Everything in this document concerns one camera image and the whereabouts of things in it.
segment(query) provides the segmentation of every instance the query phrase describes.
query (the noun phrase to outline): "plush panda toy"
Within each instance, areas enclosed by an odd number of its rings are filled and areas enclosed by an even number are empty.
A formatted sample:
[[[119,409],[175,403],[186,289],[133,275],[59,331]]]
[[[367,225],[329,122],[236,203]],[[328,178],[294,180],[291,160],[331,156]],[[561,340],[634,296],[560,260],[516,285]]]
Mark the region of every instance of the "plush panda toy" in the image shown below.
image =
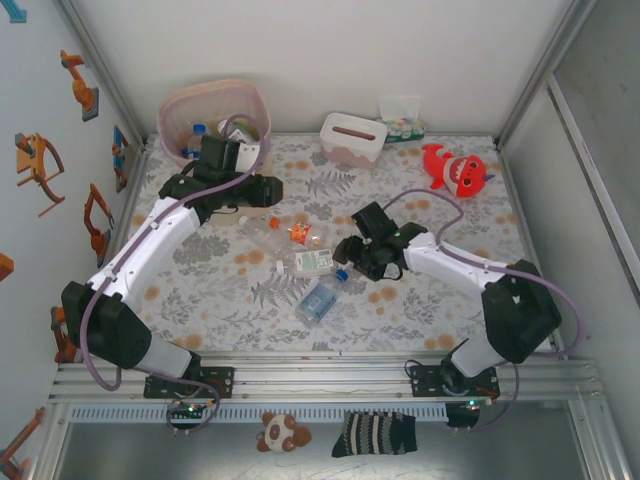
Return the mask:
[[[276,415],[266,412],[262,415],[264,432],[258,434],[258,451],[283,453],[296,447],[304,447],[311,441],[311,432],[307,427],[296,424],[293,415]]]

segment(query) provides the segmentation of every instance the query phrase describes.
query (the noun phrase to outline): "blue bottle cap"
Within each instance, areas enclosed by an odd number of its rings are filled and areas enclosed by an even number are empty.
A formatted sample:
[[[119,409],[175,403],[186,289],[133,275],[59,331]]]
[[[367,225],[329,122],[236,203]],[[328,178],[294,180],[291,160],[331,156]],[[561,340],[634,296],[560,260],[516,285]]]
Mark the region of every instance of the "blue bottle cap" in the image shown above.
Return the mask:
[[[344,270],[340,269],[336,272],[336,278],[338,280],[340,280],[341,282],[346,282],[347,279],[349,278],[349,275],[347,275],[347,272],[345,272]]]

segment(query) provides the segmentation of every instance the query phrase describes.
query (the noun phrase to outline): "patterned mat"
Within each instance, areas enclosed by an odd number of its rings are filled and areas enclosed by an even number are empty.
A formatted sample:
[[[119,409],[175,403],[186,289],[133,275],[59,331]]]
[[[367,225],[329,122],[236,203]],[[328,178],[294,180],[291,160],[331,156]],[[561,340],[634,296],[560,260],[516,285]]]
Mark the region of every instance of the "patterned mat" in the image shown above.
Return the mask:
[[[285,182],[278,216],[319,226],[339,239],[357,233],[350,215],[408,188],[424,188],[423,143],[442,143],[454,155],[476,154],[496,175],[476,197],[462,201],[465,218],[446,235],[450,243],[491,259],[523,257],[498,158],[490,137],[428,137],[385,147],[372,171],[326,162],[317,135],[275,136],[273,174]],[[130,235],[144,221],[162,184],[179,169],[151,136]],[[436,231],[455,214],[445,202],[413,194],[389,209],[402,225]],[[315,280],[276,273],[274,259],[237,225],[206,224],[178,248],[144,295],[139,316],[156,334],[190,349],[280,351],[398,351],[450,349],[484,330],[479,298],[427,274],[399,282],[354,278],[321,324],[307,329],[294,308]]]

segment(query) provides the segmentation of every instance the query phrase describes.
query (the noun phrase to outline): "sock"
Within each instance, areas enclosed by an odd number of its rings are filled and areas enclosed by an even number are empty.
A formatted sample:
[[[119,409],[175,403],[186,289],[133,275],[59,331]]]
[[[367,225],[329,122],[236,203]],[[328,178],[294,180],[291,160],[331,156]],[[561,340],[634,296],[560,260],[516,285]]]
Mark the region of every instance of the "sock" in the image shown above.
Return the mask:
[[[349,413],[331,456],[404,455],[417,449],[415,417],[402,413]]]

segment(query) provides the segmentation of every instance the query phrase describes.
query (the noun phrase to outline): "plastic basket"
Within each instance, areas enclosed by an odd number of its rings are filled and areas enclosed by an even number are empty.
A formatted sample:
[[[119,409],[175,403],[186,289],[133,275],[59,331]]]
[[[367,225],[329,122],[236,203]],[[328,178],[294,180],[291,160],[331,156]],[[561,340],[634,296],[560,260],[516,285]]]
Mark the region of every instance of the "plastic basket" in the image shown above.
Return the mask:
[[[271,148],[271,118],[267,107],[250,83],[240,79],[202,83],[175,92],[160,107],[158,133],[162,148],[180,167],[189,163],[182,156],[194,123],[204,123],[212,132],[231,115],[249,115],[265,132],[267,148]]]

